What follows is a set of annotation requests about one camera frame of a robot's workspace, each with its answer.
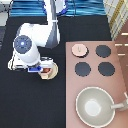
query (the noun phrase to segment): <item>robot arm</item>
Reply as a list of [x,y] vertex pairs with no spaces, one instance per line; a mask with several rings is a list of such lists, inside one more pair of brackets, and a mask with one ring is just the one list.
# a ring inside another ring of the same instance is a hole
[[42,72],[52,68],[53,59],[40,57],[37,46],[54,48],[59,44],[60,34],[57,26],[54,0],[44,0],[48,25],[24,23],[17,31],[13,42],[13,56],[8,63],[10,70]]

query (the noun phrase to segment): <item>table surface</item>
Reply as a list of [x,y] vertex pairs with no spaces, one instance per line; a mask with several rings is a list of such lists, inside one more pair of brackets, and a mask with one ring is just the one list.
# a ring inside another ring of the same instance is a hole
[[46,17],[9,17],[7,20],[0,50],[0,128],[66,128],[65,43],[111,40],[107,16],[60,17],[60,44],[52,50],[38,48],[41,56],[51,57],[57,63],[57,76],[43,81],[38,74],[10,71],[7,63],[12,57],[18,28],[23,23],[46,21]]
[[[72,54],[72,47],[75,44],[84,44],[89,49],[89,54],[85,58],[78,58]],[[111,55],[107,58],[99,57],[95,50],[98,45],[107,45],[111,48]],[[91,67],[91,72],[86,77],[80,77],[75,73],[75,65],[78,62],[87,62]],[[102,76],[98,71],[101,62],[110,62],[115,67],[112,76]],[[84,88],[96,86],[106,90],[115,103],[125,99],[126,87],[122,75],[115,42],[113,41],[82,41],[66,43],[66,128],[90,128],[78,117],[75,110],[75,100],[77,95]],[[113,121],[106,128],[127,128],[128,111],[116,112]]]

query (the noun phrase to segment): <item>black circle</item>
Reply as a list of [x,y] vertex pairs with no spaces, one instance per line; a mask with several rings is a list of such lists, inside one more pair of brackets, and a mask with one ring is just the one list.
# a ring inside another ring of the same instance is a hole
[[115,73],[114,66],[109,62],[102,62],[98,66],[100,74],[103,76],[112,76]]
[[91,68],[89,64],[87,64],[86,62],[79,62],[75,66],[75,72],[79,76],[82,76],[82,77],[87,76],[89,75],[90,71],[91,71]]
[[106,45],[99,45],[96,48],[96,54],[102,58],[106,58],[111,55],[111,49]]

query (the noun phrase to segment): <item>black table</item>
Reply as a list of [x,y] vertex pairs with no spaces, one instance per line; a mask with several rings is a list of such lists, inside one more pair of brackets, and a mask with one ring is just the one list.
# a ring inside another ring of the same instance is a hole
[[65,42],[110,41],[107,16],[58,18],[60,44],[50,50],[39,47],[41,56],[54,59],[59,67],[52,80],[38,74],[10,71],[13,40],[23,23],[45,23],[46,17],[10,17],[0,51],[0,128],[66,128]]

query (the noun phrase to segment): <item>blue object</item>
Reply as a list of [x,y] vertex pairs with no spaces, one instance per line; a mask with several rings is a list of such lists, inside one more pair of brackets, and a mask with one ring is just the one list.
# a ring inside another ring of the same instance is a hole
[[28,68],[28,72],[39,72],[41,71],[41,67],[38,66],[38,67],[31,67],[31,68]]

